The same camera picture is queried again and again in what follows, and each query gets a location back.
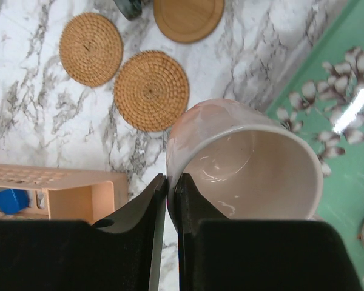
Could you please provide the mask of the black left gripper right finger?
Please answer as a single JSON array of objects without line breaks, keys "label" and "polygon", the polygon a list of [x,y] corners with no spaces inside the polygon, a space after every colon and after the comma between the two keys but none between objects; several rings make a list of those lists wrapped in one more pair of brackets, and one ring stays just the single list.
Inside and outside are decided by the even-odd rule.
[{"label": "black left gripper right finger", "polygon": [[174,194],[181,290],[360,290],[339,234],[320,221],[231,220],[185,173]]}]

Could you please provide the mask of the light wooden coaster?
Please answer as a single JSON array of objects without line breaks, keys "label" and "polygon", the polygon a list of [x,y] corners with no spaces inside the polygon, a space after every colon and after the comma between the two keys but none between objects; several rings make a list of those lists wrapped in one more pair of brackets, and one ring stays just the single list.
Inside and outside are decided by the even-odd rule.
[{"label": "light wooden coaster", "polygon": [[180,43],[197,42],[211,34],[220,22],[224,0],[157,0],[155,22],[164,36]]}]

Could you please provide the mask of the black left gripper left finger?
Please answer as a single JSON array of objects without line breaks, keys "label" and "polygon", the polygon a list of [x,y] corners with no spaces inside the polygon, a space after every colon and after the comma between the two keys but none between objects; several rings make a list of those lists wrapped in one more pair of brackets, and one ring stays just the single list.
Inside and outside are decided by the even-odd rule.
[{"label": "black left gripper left finger", "polygon": [[157,290],[167,179],[88,224],[0,220],[0,290]]}]

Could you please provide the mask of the pink ceramic mug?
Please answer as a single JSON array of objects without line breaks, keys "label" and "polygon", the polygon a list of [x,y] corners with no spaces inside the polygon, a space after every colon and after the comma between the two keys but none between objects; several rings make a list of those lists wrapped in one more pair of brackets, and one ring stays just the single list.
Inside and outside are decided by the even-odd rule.
[{"label": "pink ceramic mug", "polygon": [[319,159],[304,139],[229,99],[200,102],[177,119],[166,172],[172,219],[184,173],[230,219],[312,219],[323,191]]}]

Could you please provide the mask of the green floral tray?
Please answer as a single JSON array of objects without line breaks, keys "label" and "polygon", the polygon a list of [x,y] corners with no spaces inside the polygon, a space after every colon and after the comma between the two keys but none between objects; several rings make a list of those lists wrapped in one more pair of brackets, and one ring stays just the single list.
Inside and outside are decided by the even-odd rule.
[{"label": "green floral tray", "polygon": [[364,288],[364,1],[349,1],[267,115],[315,151],[315,219],[339,232]]}]

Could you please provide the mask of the grey ceramic mug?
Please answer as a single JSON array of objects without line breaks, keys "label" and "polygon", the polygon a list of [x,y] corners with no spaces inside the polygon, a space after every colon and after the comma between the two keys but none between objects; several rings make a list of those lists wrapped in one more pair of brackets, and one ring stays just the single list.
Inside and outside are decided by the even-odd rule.
[{"label": "grey ceramic mug", "polygon": [[113,0],[123,16],[132,21],[142,14],[141,0]]}]

